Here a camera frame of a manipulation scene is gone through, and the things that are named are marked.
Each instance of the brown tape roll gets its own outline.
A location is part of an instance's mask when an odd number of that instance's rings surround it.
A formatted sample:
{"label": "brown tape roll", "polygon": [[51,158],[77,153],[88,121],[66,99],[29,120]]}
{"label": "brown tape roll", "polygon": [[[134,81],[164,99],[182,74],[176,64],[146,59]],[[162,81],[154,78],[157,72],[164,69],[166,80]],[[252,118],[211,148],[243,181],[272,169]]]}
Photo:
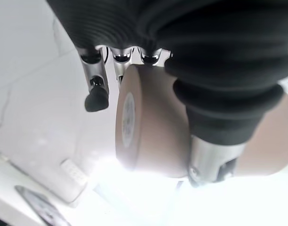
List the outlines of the brown tape roll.
{"label": "brown tape roll", "polygon": [[[116,153],[130,170],[171,178],[187,175],[190,134],[174,77],[160,67],[132,65],[121,85],[116,119]],[[269,175],[288,164],[288,95],[266,114],[239,158],[236,176]]]}
{"label": "brown tape roll", "polygon": [[190,134],[174,81],[162,67],[126,70],[117,106],[116,154],[127,169],[173,178],[187,174]]}

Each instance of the cable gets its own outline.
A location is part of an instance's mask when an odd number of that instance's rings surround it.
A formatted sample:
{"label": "cable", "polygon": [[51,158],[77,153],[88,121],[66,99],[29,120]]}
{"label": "cable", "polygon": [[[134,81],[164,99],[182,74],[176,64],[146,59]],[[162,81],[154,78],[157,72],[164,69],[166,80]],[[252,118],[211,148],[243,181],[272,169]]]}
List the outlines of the cable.
{"label": "cable", "polygon": [[106,47],[106,57],[105,57],[105,60],[104,60],[104,64],[106,64],[106,62],[107,62],[108,52],[109,52],[109,49],[108,49],[108,47]]}

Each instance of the tile grout line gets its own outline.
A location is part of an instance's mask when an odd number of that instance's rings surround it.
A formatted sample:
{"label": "tile grout line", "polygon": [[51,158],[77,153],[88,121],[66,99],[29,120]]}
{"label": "tile grout line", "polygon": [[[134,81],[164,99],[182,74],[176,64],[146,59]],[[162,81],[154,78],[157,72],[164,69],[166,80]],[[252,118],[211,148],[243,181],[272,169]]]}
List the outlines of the tile grout line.
{"label": "tile grout line", "polygon": [[10,103],[11,92],[12,92],[12,85],[9,85],[6,101],[5,101],[5,103],[4,103],[3,107],[2,107],[2,110],[1,110],[0,129],[2,128],[2,126],[4,124],[6,110],[7,110],[8,106],[9,106],[9,103]]}
{"label": "tile grout line", "polygon": [[13,81],[11,81],[11,82],[9,82],[9,83],[3,85],[2,87],[0,87],[0,91],[1,91],[2,89],[6,88],[6,87],[8,87],[8,86],[10,86],[10,85],[12,85],[12,84],[14,84],[14,83],[16,83],[16,82],[18,82],[18,81],[24,79],[25,77],[28,77],[29,75],[31,75],[31,74],[37,72],[38,70],[40,70],[40,69],[42,69],[42,68],[45,68],[46,66],[50,65],[51,63],[53,63],[55,60],[57,60],[57,59],[59,59],[59,58],[62,58],[62,57],[64,57],[64,56],[68,55],[68,54],[70,54],[70,53],[73,52],[74,50],[75,50],[75,49],[71,49],[71,50],[69,50],[69,51],[63,53],[62,55],[59,55],[59,56],[57,56],[57,57],[55,57],[55,58],[53,58],[53,59],[47,61],[47,62],[44,63],[43,65],[38,66],[38,67],[32,69],[31,71],[29,71],[29,72],[27,72],[27,73],[25,73],[25,74],[19,76],[19,78],[17,78],[17,79],[15,79],[15,80],[13,80]]}

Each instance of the white power strip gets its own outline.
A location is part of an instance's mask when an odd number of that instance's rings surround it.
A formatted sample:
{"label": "white power strip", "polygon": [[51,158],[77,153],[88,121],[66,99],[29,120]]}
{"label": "white power strip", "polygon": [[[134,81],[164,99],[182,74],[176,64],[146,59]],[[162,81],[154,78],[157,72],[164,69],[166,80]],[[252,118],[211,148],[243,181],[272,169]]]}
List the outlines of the white power strip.
{"label": "white power strip", "polygon": [[85,175],[71,159],[64,160],[60,166],[64,172],[66,172],[79,185],[83,186],[87,183],[87,175]]}

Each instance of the ribbed black rubber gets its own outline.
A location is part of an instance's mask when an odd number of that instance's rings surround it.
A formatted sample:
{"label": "ribbed black rubber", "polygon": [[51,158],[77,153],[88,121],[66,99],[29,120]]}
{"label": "ribbed black rubber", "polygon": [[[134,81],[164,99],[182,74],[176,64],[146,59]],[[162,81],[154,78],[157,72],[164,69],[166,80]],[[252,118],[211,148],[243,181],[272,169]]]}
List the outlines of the ribbed black rubber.
{"label": "ribbed black rubber", "polygon": [[115,48],[141,46],[156,49],[156,42],[135,32],[138,4],[127,0],[48,0],[58,19],[78,48],[96,45]]}
{"label": "ribbed black rubber", "polygon": [[191,133],[246,142],[288,76],[288,0],[48,0],[78,49],[171,50]]}

